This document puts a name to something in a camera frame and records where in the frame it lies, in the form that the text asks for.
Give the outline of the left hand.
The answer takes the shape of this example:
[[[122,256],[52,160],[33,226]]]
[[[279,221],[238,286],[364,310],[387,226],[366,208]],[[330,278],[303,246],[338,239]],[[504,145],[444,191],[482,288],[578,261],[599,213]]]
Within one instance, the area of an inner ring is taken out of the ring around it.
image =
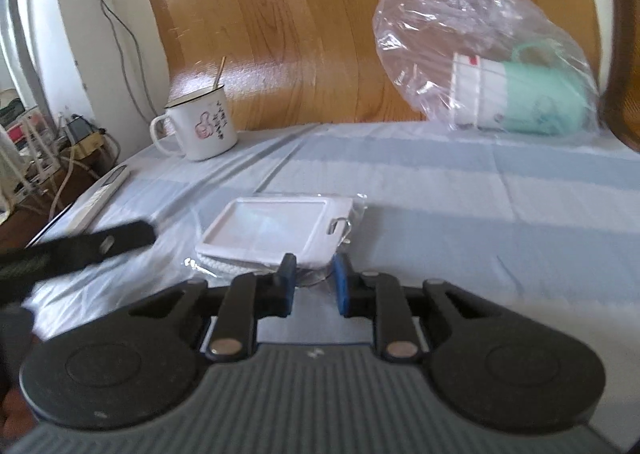
[[[21,389],[14,387],[1,401],[1,440],[13,442],[31,432],[36,420]]]

